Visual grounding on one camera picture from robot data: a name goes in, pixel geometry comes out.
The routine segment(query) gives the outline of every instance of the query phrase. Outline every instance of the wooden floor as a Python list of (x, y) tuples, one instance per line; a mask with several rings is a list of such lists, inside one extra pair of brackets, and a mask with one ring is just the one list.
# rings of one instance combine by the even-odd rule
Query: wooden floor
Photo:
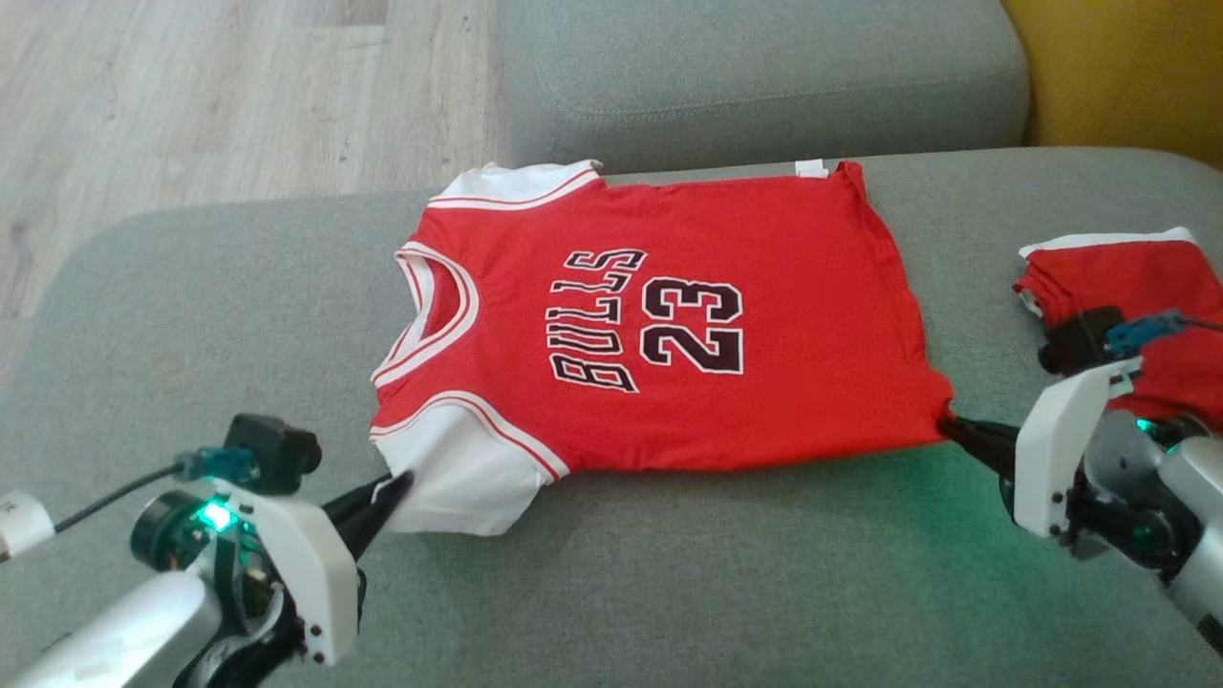
[(0, 386), (122, 218), (438, 186), (498, 155), (495, 0), (0, 0)]

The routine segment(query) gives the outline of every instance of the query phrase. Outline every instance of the blue connector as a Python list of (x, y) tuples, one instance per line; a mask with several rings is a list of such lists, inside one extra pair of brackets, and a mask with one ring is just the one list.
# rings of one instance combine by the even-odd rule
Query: blue connector
[(1189, 324), (1175, 308), (1141, 317), (1109, 329), (1104, 335), (1104, 351), (1115, 360), (1132, 359), (1151, 341), (1184, 331)]
[(254, 455), (241, 447), (201, 447), (174, 458), (182, 467), (175, 478), (182, 481), (219, 478), (230, 483), (246, 483), (254, 469)]

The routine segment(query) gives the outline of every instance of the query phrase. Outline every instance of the white sleeve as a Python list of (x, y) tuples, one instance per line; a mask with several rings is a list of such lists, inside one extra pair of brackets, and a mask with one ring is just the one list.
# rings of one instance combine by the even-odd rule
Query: white sleeve
[(386, 524), (394, 533), (500, 535), (531, 506), (539, 488), (553, 481), (539, 450), (544, 461), (564, 467), (542, 445), (506, 433), (467, 400), (426, 404), (400, 425), (371, 431), (394, 475), (415, 474), (412, 489)]
[(445, 191), (429, 198), (428, 207), (526, 210), (550, 203), (597, 180), (600, 166), (598, 160), (517, 169), (489, 163), (459, 175)]

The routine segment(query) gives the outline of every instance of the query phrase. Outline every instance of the printed number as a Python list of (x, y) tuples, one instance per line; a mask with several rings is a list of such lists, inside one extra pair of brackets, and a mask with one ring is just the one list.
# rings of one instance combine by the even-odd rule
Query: printed number
[(659, 367), (671, 365), (671, 353), (665, 342), (671, 341), (692, 365), (704, 373), (742, 375), (744, 330), (706, 330), (701, 341), (691, 329), (674, 324), (652, 324), (641, 330), (641, 356)]
[[(676, 303), (667, 301), (675, 293)], [(678, 306), (703, 307), (706, 321), (725, 324), (744, 312), (744, 296), (729, 284), (693, 281), (674, 276), (656, 276), (642, 290), (641, 307), (653, 319), (675, 319)], [(741, 375), (744, 373), (744, 330), (715, 328), (702, 340), (691, 329), (676, 324), (652, 324), (641, 330), (641, 356), (647, 362), (671, 365), (670, 341), (692, 365), (704, 373)]]
[(680, 306), (704, 304), (704, 317), (709, 321), (731, 321), (744, 312), (744, 296), (734, 286), (674, 276), (656, 276), (647, 281), (641, 307), (654, 319), (674, 319), (675, 307), (667, 302), (668, 293), (676, 293)]

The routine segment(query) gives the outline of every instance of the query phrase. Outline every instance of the red clothing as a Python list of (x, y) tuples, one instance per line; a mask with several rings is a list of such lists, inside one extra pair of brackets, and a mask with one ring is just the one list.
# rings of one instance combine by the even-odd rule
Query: red clothing
[[(1064, 236), (1020, 251), (1027, 270), (1015, 291), (1033, 302), (1044, 324), (1117, 306), (1125, 319), (1177, 308), (1223, 321), (1223, 287), (1184, 227), (1162, 233)], [(1134, 393), (1110, 407), (1142, 418), (1190, 414), (1223, 429), (1223, 334), (1190, 328), (1142, 348)]]
[(388, 437), (451, 392), (545, 484), (942, 439), (951, 389), (855, 163), (660, 187), (608, 187), (588, 161), (486, 167), (399, 257), (422, 315), (374, 374), (393, 469), (411, 467)]

